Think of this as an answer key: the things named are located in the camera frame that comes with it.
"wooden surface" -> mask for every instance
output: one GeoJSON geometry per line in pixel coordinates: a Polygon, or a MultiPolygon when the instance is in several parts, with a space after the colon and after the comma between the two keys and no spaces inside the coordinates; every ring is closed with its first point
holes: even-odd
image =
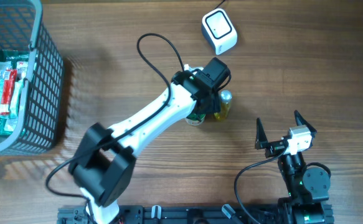
{"type": "MultiPolygon", "coordinates": [[[[90,125],[122,121],[165,89],[138,56],[138,37],[162,34],[184,63],[205,65],[215,55],[200,22],[217,4],[44,5],[44,22],[65,59],[70,83],[63,93],[62,134],[48,154],[0,157],[0,223],[55,223],[59,207],[82,203],[48,193],[44,179],[73,155],[90,125]]],[[[119,203],[235,203],[235,175],[264,159],[253,146],[256,117],[274,141],[295,125],[297,109],[318,130],[314,147],[304,153],[306,162],[332,170],[329,203],[336,223],[363,223],[363,1],[229,1],[224,8],[238,31],[237,46],[219,56],[232,72],[229,119],[171,126],[142,153],[119,203]]],[[[147,38],[141,50],[168,79],[180,70],[164,41],[147,38]]],[[[52,185],[78,192],[66,170],[52,185]]],[[[276,203],[287,196],[275,162],[244,174],[239,189],[250,203],[276,203]]]]}

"bottle cap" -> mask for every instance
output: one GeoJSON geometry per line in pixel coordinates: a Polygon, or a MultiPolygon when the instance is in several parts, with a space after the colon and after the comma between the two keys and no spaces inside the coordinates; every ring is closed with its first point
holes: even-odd
{"type": "Polygon", "coordinates": [[[221,91],[220,97],[221,97],[221,102],[224,103],[230,103],[232,100],[232,94],[228,90],[221,91]]]}

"basket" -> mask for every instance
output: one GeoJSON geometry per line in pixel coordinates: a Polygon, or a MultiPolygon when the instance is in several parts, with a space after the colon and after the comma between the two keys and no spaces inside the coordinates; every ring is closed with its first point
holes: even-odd
{"type": "Polygon", "coordinates": [[[0,155],[33,155],[54,146],[64,62],[42,22],[38,0],[0,0],[0,50],[29,51],[18,122],[0,136],[0,155]]]}

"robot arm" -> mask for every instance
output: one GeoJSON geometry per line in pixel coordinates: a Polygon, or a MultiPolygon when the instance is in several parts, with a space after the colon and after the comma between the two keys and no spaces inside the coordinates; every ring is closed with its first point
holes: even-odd
{"type": "Polygon", "coordinates": [[[68,171],[84,196],[90,199],[92,213],[88,207],[87,211],[94,215],[98,224],[107,224],[117,216],[119,208],[116,199],[130,182],[136,158],[153,139],[191,113],[220,111],[218,89],[229,75],[226,64],[213,58],[203,70],[177,72],[172,78],[172,95],[167,106],[129,135],[116,141],[118,136],[162,107],[168,98],[168,90],[132,117],[108,129],[97,123],[87,130],[75,153],[75,157],[86,156],[70,163],[68,171]],[[115,158],[110,161],[100,152],[100,148],[111,151],[115,158]]]}

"red package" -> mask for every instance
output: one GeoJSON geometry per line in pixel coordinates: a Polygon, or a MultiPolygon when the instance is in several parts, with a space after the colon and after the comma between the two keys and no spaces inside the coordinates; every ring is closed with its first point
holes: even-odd
{"type": "Polygon", "coordinates": [[[6,70],[4,74],[4,87],[2,89],[0,115],[9,115],[9,105],[14,92],[15,79],[17,77],[17,70],[6,70]]]}

